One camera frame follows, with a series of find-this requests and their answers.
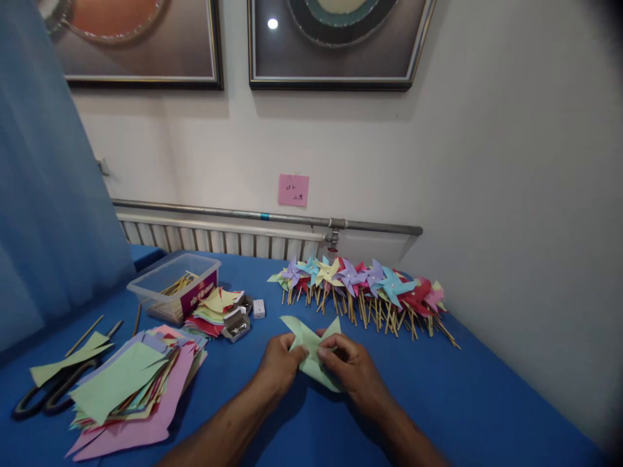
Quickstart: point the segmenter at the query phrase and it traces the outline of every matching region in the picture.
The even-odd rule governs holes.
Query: yellow pinwheel
[[[316,285],[320,285],[324,280],[331,285],[335,285],[336,287],[342,287],[342,284],[338,279],[333,279],[333,277],[337,274],[337,270],[339,269],[339,261],[336,260],[333,262],[332,266],[329,266],[329,260],[323,256],[323,262],[314,261],[316,265],[320,268],[318,271],[318,275],[316,275]]]

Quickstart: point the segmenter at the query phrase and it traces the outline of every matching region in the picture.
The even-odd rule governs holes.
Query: pinwheel
[[[289,305],[298,302],[301,292],[305,291],[306,305],[311,305],[315,296],[316,313],[322,309],[324,314],[326,299],[331,292],[336,314],[348,316],[355,326],[358,310],[366,329],[374,322],[376,332],[385,328],[385,334],[391,331],[399,337],[404,326],[413,341],[418,339],[416,327],[422,331],[426,329],[431,337],[437,330],[460,349],[441,318],[441,313],[447,313],[447,310],[443,305],[445,292],[439,282],[431,284],[422,276],[409,280],[375,259],[372,267],[367,269],[363,262],[354,266],[348,259],[338,257],[330,263],[324,256],[322,261],[310,256],[305,263],[297,262],[293,257],[282,272],[273,274],[268,280],[283,288],[282,304],[286,291]],[[293,289],[299,289],[296,300]]]

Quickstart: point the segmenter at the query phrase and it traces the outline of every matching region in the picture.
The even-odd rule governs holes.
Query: radiator
[[[158,246],[167,252],[194,250],[273,259],[316,256],[324,234],[225,222],[188,221],[161,216],[117,213],[133,245]]]

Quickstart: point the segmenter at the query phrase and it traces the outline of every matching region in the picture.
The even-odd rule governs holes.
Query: colored paper square
[[[310,178],[303,175],[279,176],[279,204],[307,206]]]

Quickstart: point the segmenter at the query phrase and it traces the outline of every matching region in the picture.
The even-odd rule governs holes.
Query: hand
[[[322,336],[325,329],[318,329]],[[343,334],[333,334],[318,349],[318,358],[342,382],[361,413],[380,422],[390,409],[397,407],[378,373],[368,351]]]
[[[253,382],[265,390],[273,391],[278,399],[290,389],[299,365],[309,354],[304,346],[296,347],[292,352],[288,351],[295,337],[292,333],[281,334],[268,341],[264,357],[254,377]]]

